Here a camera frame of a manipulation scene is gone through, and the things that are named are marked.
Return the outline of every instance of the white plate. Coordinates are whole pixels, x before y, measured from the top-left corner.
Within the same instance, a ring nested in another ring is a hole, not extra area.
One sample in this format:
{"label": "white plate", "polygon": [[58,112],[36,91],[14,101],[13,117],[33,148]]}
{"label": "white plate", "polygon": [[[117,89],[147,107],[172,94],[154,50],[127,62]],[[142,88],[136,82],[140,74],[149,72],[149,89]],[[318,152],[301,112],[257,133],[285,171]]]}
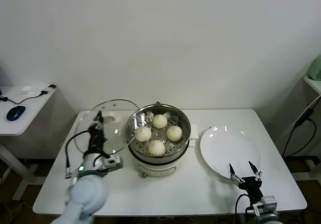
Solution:
{"label": "white plate", "polygon": [[252,139],[231,126],[208,129],[201,138],[201,153],[205,162],[218,174],[230,178],[230,166],[240,177],[253,176],[251,161],[258,169],[261,155]]}

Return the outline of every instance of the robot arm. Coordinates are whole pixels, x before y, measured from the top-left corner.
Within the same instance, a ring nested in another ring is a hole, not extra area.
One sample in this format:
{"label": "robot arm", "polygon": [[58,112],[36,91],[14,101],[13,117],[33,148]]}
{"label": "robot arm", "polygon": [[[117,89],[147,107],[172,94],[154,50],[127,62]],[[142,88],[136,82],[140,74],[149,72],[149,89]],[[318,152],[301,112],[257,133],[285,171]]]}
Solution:
{"label": "robot arm", "polygon": [[262,185],[262,172],[250,161],[249,164],[255,176],[239,177],[230,164],[231,180],[240,189],[245,190],[250,199],[250,206],[246,212],[252,213],[257,217],[258,224],[282,224],[276,211],[277,201],[274,196],[263,196],[260,187]]}
{"label": "robot arm", "polygon": [[102,180],[108,172],[123,167],[119,156],[110,156],[103,151],[104,136],[103,117],[98,112],[94,122],[88,128],[90,140],[87,151],[83,155],[83,163],[71,175],[68,172],[66,179],[71,178],[67,190],[69,199],[62,215],[54,220],[53,224],[90,224],[93,214],[100,210],[107,201],[108,191]]}

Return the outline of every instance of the glass lid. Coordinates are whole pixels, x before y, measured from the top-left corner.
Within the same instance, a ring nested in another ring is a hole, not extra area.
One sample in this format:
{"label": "glass lid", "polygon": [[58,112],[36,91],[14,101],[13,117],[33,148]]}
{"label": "glass lid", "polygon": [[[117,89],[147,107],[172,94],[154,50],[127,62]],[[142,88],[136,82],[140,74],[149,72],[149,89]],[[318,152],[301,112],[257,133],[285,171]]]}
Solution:
{"label": "glass lid", "polygon": [[[104,118],[105,138],[107,139],[104,143],[104,152],[115,154],[128,146],[123,129],[128,118],[137,110],[139,110],[139,107],[134,102],[126,99],[113,99],[102,102],[85,113],[77,123],[74,134],[87,130],[98,111],[101,111]],[[88,148],[89,134],[79,135],[74,139],[74,143],[76,148],[81,153],[84,153]]]}

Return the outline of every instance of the blue mouse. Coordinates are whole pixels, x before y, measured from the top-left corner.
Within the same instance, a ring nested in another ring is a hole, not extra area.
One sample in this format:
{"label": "blue mouse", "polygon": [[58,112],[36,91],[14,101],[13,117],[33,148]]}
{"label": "blue mouse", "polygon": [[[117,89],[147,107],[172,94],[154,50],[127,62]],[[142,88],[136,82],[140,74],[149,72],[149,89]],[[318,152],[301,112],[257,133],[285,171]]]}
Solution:
{"label": "blue mouse", "polygon": [[15,121],[17,120],[20,115],[23,114],[23,112],[26,110],[25,106],[16,106],[9,110],[7,113],[7,120],[9,121]]}

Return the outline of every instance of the table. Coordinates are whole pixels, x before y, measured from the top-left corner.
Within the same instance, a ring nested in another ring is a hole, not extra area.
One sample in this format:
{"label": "table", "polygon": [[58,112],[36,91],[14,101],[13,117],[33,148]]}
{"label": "table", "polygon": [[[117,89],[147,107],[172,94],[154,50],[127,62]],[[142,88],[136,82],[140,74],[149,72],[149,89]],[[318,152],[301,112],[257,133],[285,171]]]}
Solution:
{"label": "table", "polygon": [[[262,153],[260,170],[263,172],[261,187],[264,195],[273,195],[278,201],[277,210],[300,210],[306,208],[306,200],[294,178],[285,165],[279,151],[272,142],[256,112],[251,109],[184,110],[191,124],[196,124],[199,136],[215,125],[233,125],[247,134],[257,144]],[[67,136],[74,135],[77,122],[86,112],[81,112]],[[119,111],[125,119],[131,111]],[[84,150],[88,136],[77,143]],[[96,216],[179,216],[217,215],[234,213],[236,199],[242,190],[228,180],[221,179],[203,161],[199,142],[188,148],[176,171],[165,177],[142,176],[134,165],[134,157],[128,149],[119,152],[124,160],[124,168],[104,177],[109,196],[104,207]],[[60,150],[52,169],[33,206],[38,214],[59,215],[65,205],[65,193],[69,180],[65,175],[64,146]],[[82,162],[82,154],[71,143],[69,155],[72,167]],[[249,201],[242,198],[238,213],[244,213]]]}
{"label": "table", "polygon": [[[19,86],[0,86],[2,91],[2,95],[12,99],[13,101],[19,102],[27,97],[37,96],[43,88],[37,88],[36,91],[30,94],[21,94],[20,91],[23,87]],[[25,112],[17,119],[16,121],[8,121],[7,113],[8,111],[17,106],[16,104],[7,101],[0,102],[0,136],[18,136],[22,134],[27,127],[30,125],[32,120],[41,110],[41,108],[45,105],[48,99],[52,96],[55,90],[49,92],[48,94],[42,95],[38,98],[33,98],[30,100],[26,100],[21,103],[26,107]],[[28,185],[38,185],[43,184],[45,177],[36,177],[33,173],[37,169],[36,164],[30,166],[27,169],[14,155],[12,155],[3,145],[0,144],[0,159],[2,159],[9,168],[3,174],[3,180],[7,177],[10,170],[13,169],[20,176],[23,177],[17,191],[13,196],[13,200],[20,200],[22,198],[23,193],[25,192]]]}
{"label": "table", "polygon": [[[321,95],[321,81],[315,81],[307,76],[303,78],[319,95]],[[312,160],[305,161],[307,166],[310,168],[309,172],[293,173],[295,180],[316,180],[321,185],[321,163],[315,165]]]}

